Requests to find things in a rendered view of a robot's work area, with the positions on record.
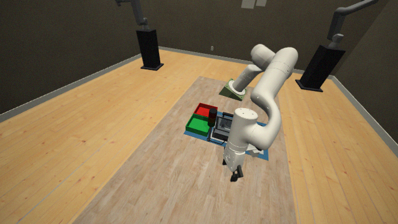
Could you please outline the green bin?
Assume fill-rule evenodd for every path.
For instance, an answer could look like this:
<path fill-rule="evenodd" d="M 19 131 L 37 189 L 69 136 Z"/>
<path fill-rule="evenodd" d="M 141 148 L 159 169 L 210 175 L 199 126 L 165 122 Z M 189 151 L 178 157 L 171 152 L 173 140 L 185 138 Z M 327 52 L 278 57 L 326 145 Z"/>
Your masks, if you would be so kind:
<path fill-rule="evenodd" d="M 186 131 L 207 137 L 210 130 L 210 127 L 207 124 L 208 117 L 192 114 L 191 118 L 186 124 Z"/>

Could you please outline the red open box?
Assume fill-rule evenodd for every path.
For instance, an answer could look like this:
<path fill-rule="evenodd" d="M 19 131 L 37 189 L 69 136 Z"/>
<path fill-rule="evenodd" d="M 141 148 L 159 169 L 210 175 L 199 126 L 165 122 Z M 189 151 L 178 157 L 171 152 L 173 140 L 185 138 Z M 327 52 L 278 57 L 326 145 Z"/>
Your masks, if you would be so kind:
<path fill-rule="evenodd" d="M 194 111 L 194 114 L 208 117 L 209 110 L 211 108 L 218 109 L 218 107 L 216 107 L 216 106 L 199 103 L 199 105 L 197 106 L 196 110 Z"/>

